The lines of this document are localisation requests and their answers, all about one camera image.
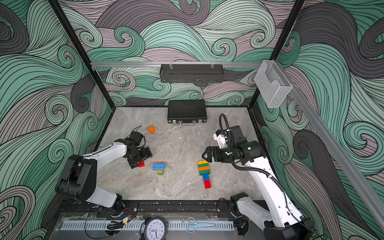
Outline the orange half-round block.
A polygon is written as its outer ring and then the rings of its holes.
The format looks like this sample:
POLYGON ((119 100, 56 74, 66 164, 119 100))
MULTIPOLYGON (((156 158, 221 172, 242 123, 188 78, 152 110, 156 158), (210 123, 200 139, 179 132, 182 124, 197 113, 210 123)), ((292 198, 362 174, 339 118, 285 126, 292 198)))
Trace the orange half-round block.
POLYGON ((156 132, 156 130, 155 130, 155 128, 154 128, 153 126, 148 126, 148 127, 147 127, 147 130, 148 130, 152 135, 156 132))

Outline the orange lego brick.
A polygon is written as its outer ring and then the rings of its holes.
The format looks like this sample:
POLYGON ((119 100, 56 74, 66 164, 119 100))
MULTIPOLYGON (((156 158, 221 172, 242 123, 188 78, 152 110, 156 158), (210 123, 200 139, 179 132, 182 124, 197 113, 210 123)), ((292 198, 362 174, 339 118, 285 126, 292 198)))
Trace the orange lego brick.
POLYGON ((201 171, 207 171, 207 170, 209 170, 210 169, 210 167, 201 167, 201 168, 199 168, 199 171, 201 172, 201 171))

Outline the light blue long lego brick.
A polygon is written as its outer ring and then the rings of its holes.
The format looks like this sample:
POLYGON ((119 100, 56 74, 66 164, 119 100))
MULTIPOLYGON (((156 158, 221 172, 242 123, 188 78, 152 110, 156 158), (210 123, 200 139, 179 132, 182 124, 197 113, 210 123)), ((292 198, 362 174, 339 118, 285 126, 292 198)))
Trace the light blue long lego brick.
POLYGON ((164 171, 165 164, 153 164, 154 171, 164 171))

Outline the blue square lego brick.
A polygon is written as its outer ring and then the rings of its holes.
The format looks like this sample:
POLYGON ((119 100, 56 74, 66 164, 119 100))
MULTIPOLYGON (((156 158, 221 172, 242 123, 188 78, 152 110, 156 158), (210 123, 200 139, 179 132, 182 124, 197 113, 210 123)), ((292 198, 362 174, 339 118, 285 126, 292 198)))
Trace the blue square lego brick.
POLYGON ((203 174, 203 180, 204 181, 209 181, 210 180, 209 174, 207 174, 207 173, 203 174))

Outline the red square lego brick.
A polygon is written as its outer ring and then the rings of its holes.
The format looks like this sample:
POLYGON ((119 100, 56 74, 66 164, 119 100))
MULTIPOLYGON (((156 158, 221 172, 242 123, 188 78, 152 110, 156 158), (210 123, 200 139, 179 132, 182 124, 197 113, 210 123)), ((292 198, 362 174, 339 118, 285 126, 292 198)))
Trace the red square lego brick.
POLYGON ((210 180, 204 180, 204 186, 205 186, 205 189, 210 189, 211 188, 210 180))

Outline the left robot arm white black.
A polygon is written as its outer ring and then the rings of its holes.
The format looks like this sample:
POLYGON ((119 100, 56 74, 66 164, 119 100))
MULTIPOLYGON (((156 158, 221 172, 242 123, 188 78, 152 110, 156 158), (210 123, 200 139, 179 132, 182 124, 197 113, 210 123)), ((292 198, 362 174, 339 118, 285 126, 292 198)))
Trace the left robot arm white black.
POLYGON ((151 158, 148 147, 140 147, 130 139, 118 139, 109 146, 87 155, 70 156, 59 177, 56 192, 70 200, 88 202, 105 208, 119 208, 118 194, 97 185, 97 173, 105 165, 126 158, 132 169, 151 158))

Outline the yellow half-round lego brick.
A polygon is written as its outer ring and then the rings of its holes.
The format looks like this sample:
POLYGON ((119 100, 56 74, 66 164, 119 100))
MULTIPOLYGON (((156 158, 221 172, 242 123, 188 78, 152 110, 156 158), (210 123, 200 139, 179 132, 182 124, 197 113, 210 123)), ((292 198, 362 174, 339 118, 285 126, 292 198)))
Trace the yellow half-round lego brick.
POLYGON ((207 161, 199 161, 198 162, 198 167, 200 168, 200 167, 204 167, 204 166, 208 166, 209 165, 209 163, 207 162, 207 161))

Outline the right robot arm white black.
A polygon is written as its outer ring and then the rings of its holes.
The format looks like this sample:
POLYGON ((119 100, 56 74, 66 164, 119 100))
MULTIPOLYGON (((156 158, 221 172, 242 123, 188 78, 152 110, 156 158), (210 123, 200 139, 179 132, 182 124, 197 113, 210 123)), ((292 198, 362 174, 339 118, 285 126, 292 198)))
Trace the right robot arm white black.
POLYGON ((289 199, 259 142, 249 142, 239 126, 219 129, 213 138, 218 146, 207 147, 203 160, 229 163, 236 170, 250 173, 267 205, 264 208, 240 193, 231 197, 233 215, 255 223, 266 240, 309 240, 316 230, 314 222, 303 217, 289 199))

